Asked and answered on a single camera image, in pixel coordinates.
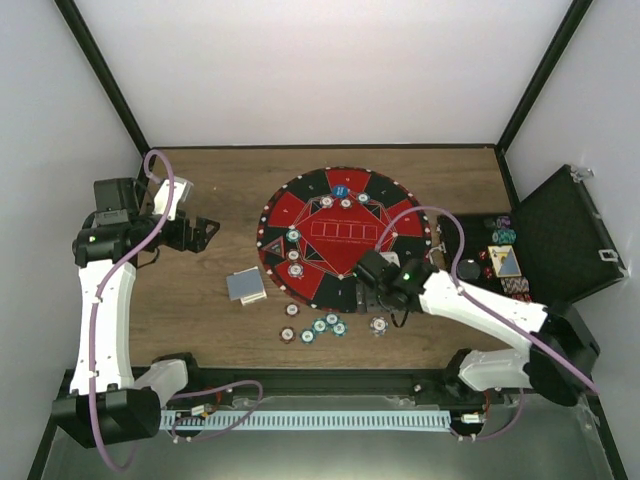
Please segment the blue backed card deck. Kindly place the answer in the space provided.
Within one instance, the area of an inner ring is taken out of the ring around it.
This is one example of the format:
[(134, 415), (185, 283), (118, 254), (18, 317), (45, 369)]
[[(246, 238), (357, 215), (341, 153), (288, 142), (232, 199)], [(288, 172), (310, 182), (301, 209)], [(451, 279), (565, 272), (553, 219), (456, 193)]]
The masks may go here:
[(248, 302), (251, 298), (261, 298), (265, 294), (264, 284), (257, 267), (235, 272), (226, 277), (229, 299)]

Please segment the red 100 chip off mat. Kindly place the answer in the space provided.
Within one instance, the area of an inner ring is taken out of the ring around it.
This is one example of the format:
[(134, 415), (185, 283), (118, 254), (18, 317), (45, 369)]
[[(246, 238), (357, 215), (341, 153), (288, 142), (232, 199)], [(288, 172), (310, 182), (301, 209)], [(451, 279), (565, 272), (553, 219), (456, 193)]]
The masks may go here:
[(286, 305), (285, 307), (285, 314), (288, 317), (295, 317), (300, 313), (300, 308), (297, 304), (295, 303), (289, 303)]

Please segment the blue white chip seat two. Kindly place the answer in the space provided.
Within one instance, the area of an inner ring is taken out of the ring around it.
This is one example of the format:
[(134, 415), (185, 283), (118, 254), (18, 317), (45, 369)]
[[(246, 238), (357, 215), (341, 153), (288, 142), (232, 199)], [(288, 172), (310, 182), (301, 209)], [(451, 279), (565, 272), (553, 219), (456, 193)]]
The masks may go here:
[(287, 268), (287, 272), (292, 278), (301, 278), (304, 274), (304, 267), (299, 263), (291, 263)]

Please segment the teal 50 chip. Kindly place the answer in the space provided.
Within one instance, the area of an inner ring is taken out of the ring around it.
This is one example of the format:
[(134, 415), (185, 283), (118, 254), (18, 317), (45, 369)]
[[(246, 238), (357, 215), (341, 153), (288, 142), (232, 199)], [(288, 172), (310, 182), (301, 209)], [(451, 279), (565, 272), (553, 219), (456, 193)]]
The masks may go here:
[(287, 231), (285, 237), (288, 242), (295, 243), (300, 240), (301, 232), (298, 229), (292, 228)]

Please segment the red poker chip stack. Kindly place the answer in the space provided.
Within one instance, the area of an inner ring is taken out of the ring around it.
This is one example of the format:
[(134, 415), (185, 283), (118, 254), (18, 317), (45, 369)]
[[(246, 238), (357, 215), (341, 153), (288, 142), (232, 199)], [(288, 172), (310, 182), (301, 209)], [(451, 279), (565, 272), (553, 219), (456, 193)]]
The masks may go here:
[(297, 338), (297, 332), (294, 328), (290, 326), (283, 327), (279, 332), (279, 339), (285, 344), (289, 344), (295, 341), (296, 338)]

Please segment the blue white chip top seat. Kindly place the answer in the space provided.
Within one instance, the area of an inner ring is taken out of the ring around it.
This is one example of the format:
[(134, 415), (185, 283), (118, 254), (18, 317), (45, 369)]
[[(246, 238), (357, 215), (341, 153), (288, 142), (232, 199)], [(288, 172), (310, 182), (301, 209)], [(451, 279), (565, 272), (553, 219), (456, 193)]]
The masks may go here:
[(320, 204), (323, 208), (331, 208), (334, 203), (334, 200), (331, 196), (323, 196), (320, 199)]

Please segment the blue small blind button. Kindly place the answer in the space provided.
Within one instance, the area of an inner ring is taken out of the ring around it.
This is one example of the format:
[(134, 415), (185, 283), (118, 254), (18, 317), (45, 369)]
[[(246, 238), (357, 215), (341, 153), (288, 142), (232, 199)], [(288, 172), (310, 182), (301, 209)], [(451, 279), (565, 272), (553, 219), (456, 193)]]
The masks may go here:
[(332, 188), (332, 195), (336, 198), (346, 198), (349, 195), (349, 188), (345, 185), (335, 185)]

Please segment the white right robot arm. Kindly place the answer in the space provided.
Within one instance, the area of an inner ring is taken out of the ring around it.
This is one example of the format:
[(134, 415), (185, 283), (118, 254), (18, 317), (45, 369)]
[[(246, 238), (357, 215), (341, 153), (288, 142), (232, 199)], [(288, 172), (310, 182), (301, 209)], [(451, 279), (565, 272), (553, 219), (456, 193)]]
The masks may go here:
[(447, 318), (487, 334), (505, 349), (470, 350), (451, 362), (447, 396), (465, 403), (488, 389), (532, 389), (573, 406), (597, 387), (592, 370), (600, 347), (576, 307), (525, 302), (460, 281), (419, 259), (399, 266), (376, 251), (354, 267), (356, 278), (386, 307)]

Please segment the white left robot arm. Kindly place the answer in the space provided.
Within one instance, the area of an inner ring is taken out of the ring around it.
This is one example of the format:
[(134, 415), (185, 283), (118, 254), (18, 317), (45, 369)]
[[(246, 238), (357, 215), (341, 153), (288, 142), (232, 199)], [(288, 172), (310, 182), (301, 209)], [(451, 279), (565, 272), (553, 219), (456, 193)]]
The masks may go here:
[(203, 395), (192, 354), (161, 356), (136, 378), (129, 351), (139, 253), (162, 246), (200, 253), (220, 229), (207, 218), (190, 221), (180, 210), (192, 186), (180, 177), (165, 179), (142, 205), (132, 178), (94, 184), (95, 210), (72, 243), (82, 293), (78, 356), (68, 393), (52, 404), (56, 425), (84, 448), (153, 437), (173, 396), (191, 404)]

